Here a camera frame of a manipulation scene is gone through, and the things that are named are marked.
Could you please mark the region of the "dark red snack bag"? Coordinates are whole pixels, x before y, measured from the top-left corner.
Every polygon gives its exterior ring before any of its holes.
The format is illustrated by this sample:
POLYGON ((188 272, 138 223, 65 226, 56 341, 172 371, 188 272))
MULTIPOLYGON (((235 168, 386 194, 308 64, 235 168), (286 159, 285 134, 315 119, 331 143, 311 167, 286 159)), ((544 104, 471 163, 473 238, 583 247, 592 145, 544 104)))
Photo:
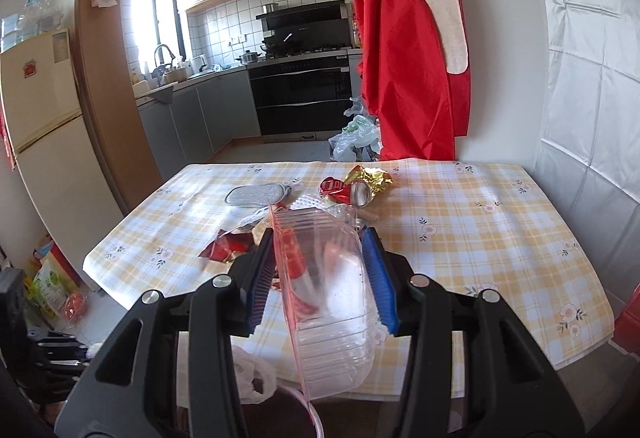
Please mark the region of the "dark red snack bag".
POLYGON ((201 251, 200 257, 212 262, 233 262, 254 246, 254 236, 250 232, 228 232, 220 229, 216 238, 201 251))

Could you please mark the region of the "grey kitchen base cabinets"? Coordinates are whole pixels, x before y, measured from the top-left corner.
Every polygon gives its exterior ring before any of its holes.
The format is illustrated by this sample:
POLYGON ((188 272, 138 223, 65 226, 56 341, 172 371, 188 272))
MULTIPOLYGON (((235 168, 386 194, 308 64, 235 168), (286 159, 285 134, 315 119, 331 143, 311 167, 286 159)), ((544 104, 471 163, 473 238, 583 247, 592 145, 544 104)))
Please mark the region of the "grey kitchen base cabinets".
POLYGON ((138 100, 138 112, 163 180, 208 162, 232 141, 262 135, 245 68, 152 91, 138 100))

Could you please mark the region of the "white green plastic bags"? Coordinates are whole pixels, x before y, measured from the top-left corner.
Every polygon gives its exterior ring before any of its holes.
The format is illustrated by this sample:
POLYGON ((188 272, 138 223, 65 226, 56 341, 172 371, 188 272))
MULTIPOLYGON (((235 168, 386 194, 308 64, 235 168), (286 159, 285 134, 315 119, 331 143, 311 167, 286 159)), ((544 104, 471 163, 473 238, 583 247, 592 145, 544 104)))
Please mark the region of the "white green plastic bags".
POLYGON ((334 162, 376 162, 382 150, 378 119, 371 115, 360 98, 344 112, 349 122, 329 138, 330 158, 334 162))

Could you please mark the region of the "steel cooking pot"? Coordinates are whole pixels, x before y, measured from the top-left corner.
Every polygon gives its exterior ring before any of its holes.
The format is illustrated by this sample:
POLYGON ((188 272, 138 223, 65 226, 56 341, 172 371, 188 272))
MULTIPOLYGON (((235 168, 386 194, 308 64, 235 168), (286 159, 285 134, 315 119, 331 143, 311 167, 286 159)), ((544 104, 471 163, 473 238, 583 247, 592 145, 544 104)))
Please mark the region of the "steel cooking pot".
POLYGON ((236 58, 242 65, 252 64, 259 61, 260 54, 256 51, 245 50, 239 57, 236 58))

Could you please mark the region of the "black oven range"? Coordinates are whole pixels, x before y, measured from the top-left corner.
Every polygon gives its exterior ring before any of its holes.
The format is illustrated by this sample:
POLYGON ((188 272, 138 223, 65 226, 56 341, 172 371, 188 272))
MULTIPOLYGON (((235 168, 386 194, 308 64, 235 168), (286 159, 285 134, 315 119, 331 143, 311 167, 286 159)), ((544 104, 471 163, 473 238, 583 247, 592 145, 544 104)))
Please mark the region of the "black oven range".
POLYGON ((255 63, 248 80, 266 137, 338 132, 347 124, 352 81, 344 54, 255 63))

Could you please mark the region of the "kitchen faucet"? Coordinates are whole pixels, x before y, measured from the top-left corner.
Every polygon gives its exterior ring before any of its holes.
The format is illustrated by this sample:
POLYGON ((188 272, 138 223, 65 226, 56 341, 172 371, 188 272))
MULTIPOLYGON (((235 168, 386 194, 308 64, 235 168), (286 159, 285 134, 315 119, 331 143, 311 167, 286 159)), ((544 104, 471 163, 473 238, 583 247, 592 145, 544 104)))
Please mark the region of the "kitchen faucet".
POLYGON ((153 52, 154 70, 152 76, 159 85, 165 83, 165 75, 172 68, 176 56, 166 44, 158 44, 153 52))

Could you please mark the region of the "red printed backdrop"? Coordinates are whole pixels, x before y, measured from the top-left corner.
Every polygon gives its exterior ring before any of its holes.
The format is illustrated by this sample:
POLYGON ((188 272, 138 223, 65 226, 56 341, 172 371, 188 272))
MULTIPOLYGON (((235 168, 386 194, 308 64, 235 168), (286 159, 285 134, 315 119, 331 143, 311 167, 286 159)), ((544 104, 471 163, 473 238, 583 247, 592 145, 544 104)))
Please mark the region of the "red printed backdrop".
POLYGON ((614 343, 631 354, 640 351, 640 285, 615 320, 614 343))

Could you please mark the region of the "white foam fruit net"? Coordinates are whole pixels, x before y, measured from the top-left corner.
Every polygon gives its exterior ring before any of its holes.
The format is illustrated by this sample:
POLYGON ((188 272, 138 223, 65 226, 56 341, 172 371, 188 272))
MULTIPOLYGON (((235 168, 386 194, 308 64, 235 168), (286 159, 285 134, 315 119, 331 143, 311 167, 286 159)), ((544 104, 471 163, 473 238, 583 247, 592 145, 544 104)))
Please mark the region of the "white foam fruit net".
POLYGON ((289 206, 289 210, 308 210, 308 208, 316 208, 317 210, 329 210, 333 203, 326 198, 318 198, 310 194, 299 195, 289 206))

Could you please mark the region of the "crushed red soda can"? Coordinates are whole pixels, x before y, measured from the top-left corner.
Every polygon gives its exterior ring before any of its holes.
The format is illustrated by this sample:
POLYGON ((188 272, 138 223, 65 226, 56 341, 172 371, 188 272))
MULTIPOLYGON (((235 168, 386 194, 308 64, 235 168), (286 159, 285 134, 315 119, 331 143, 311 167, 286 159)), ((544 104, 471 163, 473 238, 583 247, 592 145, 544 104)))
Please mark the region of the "crushed red soda can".
POLYGON ((347 204, 354 207, 367 206, 373 198, 369 185, 362 180, 354 180, 346 184, 342 180, 328 177, 321 181, 319 192, 334 203, 347 204))

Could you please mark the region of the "white plastic bag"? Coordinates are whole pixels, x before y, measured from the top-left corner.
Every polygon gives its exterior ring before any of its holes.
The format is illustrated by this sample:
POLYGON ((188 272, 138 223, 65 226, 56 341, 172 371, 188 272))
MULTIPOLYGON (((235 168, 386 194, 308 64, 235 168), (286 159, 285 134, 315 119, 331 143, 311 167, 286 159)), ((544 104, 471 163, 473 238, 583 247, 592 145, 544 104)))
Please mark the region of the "white plastic bag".
POLYGON ((261 404, 277 390, 277 375, 266 360, 232 346, 233 366, 240 403, 261 404))

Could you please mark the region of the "red hanging apron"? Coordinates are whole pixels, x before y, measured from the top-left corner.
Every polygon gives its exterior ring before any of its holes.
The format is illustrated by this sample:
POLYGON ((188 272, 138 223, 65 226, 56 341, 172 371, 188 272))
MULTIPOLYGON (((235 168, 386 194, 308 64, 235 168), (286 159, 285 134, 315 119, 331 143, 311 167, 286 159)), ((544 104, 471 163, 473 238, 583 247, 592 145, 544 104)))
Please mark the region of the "red hanging apron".
POLYGON ((384 160, 452 161, 468 133, 471 67, 462 0, 354 0, 361 94, 384 160))

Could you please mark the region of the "maroon trash bin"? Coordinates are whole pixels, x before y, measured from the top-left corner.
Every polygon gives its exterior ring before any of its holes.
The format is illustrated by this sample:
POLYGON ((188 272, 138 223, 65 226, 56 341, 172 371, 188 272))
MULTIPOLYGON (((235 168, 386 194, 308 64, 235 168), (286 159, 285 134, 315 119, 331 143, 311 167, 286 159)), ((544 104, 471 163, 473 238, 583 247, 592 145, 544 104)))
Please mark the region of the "maroon trash bin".
POLYGON ((250 438, 322 438, 323 425, 314 407, 294 388, 278 386, 261 403, 241 403, 250 438))

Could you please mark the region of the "grey oval tin lid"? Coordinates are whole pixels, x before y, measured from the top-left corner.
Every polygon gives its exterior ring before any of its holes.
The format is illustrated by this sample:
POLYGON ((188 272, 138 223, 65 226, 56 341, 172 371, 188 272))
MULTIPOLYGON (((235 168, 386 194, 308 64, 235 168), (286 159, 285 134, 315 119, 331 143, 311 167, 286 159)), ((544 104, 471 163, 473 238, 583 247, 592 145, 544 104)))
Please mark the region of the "grey oval tin lid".
POLYGON ((232 189, 224 198, 224 202, 235 207, 268 207, 285 200, 291 193, 288 184, 252 184, 232 189))

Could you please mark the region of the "clear plastic clamshell container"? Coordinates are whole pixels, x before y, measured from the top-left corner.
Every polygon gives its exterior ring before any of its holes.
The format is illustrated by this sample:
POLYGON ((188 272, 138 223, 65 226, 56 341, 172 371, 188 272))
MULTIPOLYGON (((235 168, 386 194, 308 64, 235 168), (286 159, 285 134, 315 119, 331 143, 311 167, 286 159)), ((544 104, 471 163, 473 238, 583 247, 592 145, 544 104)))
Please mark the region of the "clear plastic clamshell container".
POLYGON ((273 210, 270 224, 303 394, 351 392, 372 369, 378 320, 359 234, 348 218, 314 207, 273 210))

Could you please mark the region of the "cream refrigerator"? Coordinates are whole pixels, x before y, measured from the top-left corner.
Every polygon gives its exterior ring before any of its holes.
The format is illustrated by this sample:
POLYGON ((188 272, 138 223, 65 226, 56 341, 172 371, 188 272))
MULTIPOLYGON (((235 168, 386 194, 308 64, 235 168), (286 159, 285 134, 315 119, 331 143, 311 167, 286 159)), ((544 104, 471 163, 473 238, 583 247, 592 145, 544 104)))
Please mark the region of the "cream refrigerator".
POLYGON ((82 116, 66 28, 1 55, 1 101, 23 184, 41 221, 91 291, 86 256, 122 220, 82 116))

